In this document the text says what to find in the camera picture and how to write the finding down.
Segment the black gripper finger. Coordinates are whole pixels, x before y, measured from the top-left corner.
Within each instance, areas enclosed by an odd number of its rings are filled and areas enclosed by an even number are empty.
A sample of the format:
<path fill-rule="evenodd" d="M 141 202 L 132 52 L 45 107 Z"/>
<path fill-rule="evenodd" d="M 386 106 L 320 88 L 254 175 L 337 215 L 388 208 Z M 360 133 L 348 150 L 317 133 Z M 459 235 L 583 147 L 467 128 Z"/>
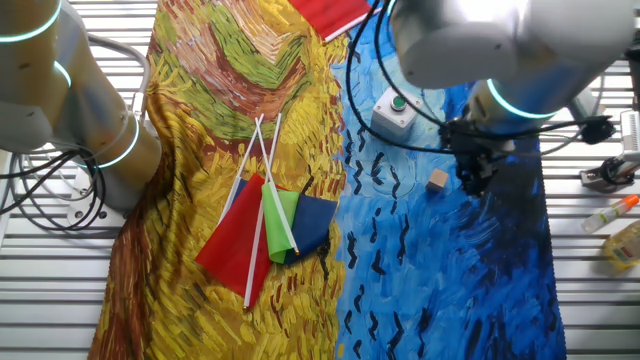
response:
<path fill-rule="evenodd" d="M 461 188 L 466 194 L 475 194 L 474 163 L 469 158 L 458 159 L 456 163 L 456 176 L 461 181 Z"/>
<path fill-rule="evenodd" d="M 498 172 L 498 169 L 493 164 L 484 165 L 478 172 L 475 183 L 475 194 L 480 197 L 484 194 L 485 190 L 491 183 L 494 175 Z"/>

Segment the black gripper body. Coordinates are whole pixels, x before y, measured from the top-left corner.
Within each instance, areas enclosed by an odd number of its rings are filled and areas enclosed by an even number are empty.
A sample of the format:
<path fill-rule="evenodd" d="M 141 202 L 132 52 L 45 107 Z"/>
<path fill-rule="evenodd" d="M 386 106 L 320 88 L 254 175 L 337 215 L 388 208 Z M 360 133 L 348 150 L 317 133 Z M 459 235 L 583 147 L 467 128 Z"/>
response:
<path fill-rule="evenodd" d="M 442 148 L 454 153 L 459 173 L 495 173 L 496 163 L 515 149 L 513 140 L 482 137 L 474 123 L 463 118 L 446 122 L 439 135 Z"/>

